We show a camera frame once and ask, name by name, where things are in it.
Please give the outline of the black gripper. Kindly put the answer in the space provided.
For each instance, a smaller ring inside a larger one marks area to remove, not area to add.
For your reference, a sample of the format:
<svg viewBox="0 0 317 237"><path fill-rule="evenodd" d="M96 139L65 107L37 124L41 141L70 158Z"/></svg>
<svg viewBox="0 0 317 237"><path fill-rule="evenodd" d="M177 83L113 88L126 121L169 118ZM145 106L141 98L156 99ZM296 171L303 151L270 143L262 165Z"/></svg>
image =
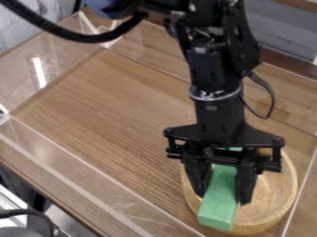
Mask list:
<svg viewBox="0 0 317 237"><path fill-rule="evenodd" d="M284 139L245 122L239 95L220 101L193 103L196 122L163 131L168 140L167 157L181 161L191 188L199 197L208 187L211 164L237 167L235 195L244 206L251 203L257 173L282 170Z"/></svg>

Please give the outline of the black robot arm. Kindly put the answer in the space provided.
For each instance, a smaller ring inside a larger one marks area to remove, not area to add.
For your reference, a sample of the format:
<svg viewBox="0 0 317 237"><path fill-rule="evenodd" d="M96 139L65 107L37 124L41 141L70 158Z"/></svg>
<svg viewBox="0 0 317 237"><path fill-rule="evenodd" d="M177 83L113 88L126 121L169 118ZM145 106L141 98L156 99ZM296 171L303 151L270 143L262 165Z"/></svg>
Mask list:
<svg viewBox="0 0 317 237"><path fill-rule="evenodd" d="M257 174L280 170L284 139L253 128L244 118L241 79L267 82L252 69L259 45L247 25L243 0L85 0L94 13L122 19L141 8L164 15L164 29L176 39L191 74L189 98L196 121L163 131L167 157L184 167L196 195L207 192L211 165L236 169L237 203L251 202Z"/></svg>

